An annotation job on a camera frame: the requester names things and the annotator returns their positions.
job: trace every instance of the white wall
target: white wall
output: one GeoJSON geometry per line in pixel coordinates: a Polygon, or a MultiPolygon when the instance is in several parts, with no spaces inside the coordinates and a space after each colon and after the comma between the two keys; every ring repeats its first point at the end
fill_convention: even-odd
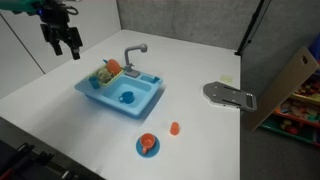
{"type": "Polygon", "coordinates": [[[0,99],[43,75],[0,17],[0,99]]]}
{"type": "MultiPolygon", "coordinates": [[[[80,53],[121,29],[116,0],[82,0],[65,3],[79,10],[79,15],[70,16],[69,26],[75,26],[79,30],[84,44],[80,48],[80,53]]],[[[55,55],[51,45],[44,41],[38,16],[28,16],[26,13],[14,15],[9,11],[0,12],[45,72],[72,59],[69,47],[63,42],[60,43],[63,55],[55,55]]]]}

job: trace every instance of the white table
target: white table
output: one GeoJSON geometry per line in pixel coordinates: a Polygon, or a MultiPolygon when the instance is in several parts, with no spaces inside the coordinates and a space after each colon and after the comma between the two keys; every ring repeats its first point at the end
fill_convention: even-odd
{"type": "Polygon", "coordinates": [[[240,112],[212,106],[203,85],[232,78],[240,87],[240,58],[233,50],[127,30],[117,32],[81,55],[0,100],[0,116],[111,180],[235,180],[240,178],[240,112]],[[153,110],[132,119],[88,99],[73,86],[114,58],[125,64],[132,51],[135,69],[164,79],[153,110]],[[178,136],[170,124],[181,125],[178,136]],[[142,158],[135,149],[145,132],[160,140],[159,153],[142,158]]]}

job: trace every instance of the gray wall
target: gray wall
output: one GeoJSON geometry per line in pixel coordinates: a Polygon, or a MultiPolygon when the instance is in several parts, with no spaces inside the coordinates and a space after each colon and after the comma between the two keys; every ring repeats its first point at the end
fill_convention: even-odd
{"type": "MultiPolygon", "coordinates": [[[[258,0],[117,0],[123,29],[237,49],[258,0]]],[[[242,59],[243,90],[260,96],[320,31],[320,1],[273,0],[242,59]]]]}

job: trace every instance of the metal plate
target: metal plate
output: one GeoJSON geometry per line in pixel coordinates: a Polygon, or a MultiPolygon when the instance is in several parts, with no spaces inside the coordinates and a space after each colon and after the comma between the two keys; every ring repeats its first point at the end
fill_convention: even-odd
{"type": "Polygon", "coordinates": [[[256,97],[254,95],[217,81],[206,84],[203,87],[203,94],[213,103],[233,106],[250,112],[257,109],[256,97]]]}

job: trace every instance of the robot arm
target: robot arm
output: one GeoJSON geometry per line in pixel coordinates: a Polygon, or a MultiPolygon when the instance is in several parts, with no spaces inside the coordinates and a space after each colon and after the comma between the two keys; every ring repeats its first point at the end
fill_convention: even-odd
{"type": "Polygon", "coordinates": [[[76,27],[68,26],[69,14],[78,14],[74,7],[66,6],[60,0],[0,0],[0,9],[15,14],[38,15],[44,23],[40,25],[44,39],[51,44],[56,55],[62,54],[59,43],[63,41],[69,46],[73,59],[80,59],[79,48],[83,46],[80,34],[76,27]]]}

